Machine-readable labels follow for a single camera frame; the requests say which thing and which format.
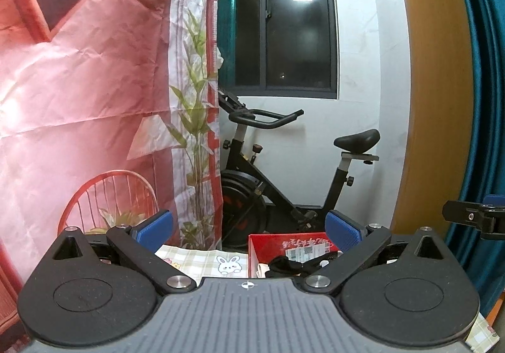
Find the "black knit glove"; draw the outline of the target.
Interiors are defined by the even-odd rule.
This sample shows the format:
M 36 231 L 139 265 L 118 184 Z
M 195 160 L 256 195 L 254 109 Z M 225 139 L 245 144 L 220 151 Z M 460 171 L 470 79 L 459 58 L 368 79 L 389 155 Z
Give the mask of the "black knit glove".
M 305 278 L 314 274 L 337 259 L 342 252 L 332 251 L 307 262 L 291 261 L 286 256 L 277 256 L 268 264 L 264 274 L 266 278 L 300 277 Z

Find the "red strawberry cardboard box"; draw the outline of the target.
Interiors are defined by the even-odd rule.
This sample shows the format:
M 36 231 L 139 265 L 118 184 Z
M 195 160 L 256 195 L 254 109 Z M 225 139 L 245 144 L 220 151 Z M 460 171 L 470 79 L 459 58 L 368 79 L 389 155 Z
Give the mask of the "red strawberry cardboard box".
M 248 274 L 264 278 L 266 266 L 277 256 L 304 263 L 338 248 L 324 232 L 262 233 L 248 237 Z

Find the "checked bunny tablecloth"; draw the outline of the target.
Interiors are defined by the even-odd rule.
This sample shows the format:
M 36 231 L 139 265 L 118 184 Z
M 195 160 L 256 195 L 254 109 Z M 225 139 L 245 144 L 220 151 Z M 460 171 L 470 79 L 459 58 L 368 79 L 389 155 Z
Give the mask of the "checked bunny tablecloth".
M 247 278 L 248 256 L 221 250 L 189 250 L 162 245 L 155 255 L 192 278 L 197 284 L 203 278 Z

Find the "wooden door panel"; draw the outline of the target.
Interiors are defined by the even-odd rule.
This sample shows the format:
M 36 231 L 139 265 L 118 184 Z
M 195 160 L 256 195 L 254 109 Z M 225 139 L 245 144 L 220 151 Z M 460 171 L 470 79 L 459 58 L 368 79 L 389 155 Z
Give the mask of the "wooden door panel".
M 465 0 L 405 0 L 411 56 L 410 118 L 391 227 L 448 230 L 442 207 L 460 194 L 473 116 L 472 46 Z

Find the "black exercise bike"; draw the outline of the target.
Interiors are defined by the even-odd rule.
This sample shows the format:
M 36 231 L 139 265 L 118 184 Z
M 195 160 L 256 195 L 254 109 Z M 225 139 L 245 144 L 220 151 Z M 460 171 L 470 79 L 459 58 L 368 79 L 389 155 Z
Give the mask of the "black exercise bike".
M 223 141 L 228 156 L 221 172 L 223 193 L 222 244 L 226 250 L 246 250 L 248 239 L 258 233 L 318 232 L 324 227 L 326 214 L 336 209 L 344 186 L 351 186 L 354 177 L 349 174 L 352 162 L 372 165 L 379 156 L 371 153 L 380 138 L 377 129 L 344 135 L 333 145 L 341 151 L 340 159 L 330 162 L 336 165 L 334 176 L 320 205 L 295 203 L 276 185 L 279 181 L 291 181 L 300 191 L 318 185 L 313 177 L 303 174 L 308 169 L 309 156 L 298 158 L 289 149 L 279 165 L 273 163 L 260 167 L 257 159 L 264 147 L 255 143 L 251 154 L 244 152 L 247 130 L 288 130 L 290 125 L 304 114 L 297 109 L 281 114 L 266 109 L 248 108 L 239 98 L 224 89 L 218 90 L 220 108 L 235 124 L 232 138 Z

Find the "pink printed backdrop cloth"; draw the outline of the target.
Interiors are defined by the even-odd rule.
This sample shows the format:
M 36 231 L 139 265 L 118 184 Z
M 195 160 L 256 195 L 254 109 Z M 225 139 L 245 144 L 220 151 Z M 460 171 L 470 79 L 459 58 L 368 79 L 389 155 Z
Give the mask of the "pink printed backdrop cloth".
M 175 244 L 221 244 L 217 0 L 1 0 L 1 346 L 65 215 L 109 171 L 118 217 L 146 181 Z

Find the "dark window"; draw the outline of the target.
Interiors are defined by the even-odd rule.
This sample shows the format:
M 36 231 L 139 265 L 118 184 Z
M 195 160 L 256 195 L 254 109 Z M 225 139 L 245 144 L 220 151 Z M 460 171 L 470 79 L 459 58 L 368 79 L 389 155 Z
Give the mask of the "dark window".
M 338 94 L 336 0 L 218 0 L 217 47 L 239 96 Z

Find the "teal curtain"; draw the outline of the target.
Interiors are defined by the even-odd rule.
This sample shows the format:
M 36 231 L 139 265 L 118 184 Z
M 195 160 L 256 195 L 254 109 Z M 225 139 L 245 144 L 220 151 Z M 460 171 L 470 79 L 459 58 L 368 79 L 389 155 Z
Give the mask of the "teal curtain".
M 504 203 L 504 0 L 465 0 L 473 70 L 472 136 L 460 200 Z M 446 243 L 488 315 L 504 290 L 504 243 L 453 224 Z

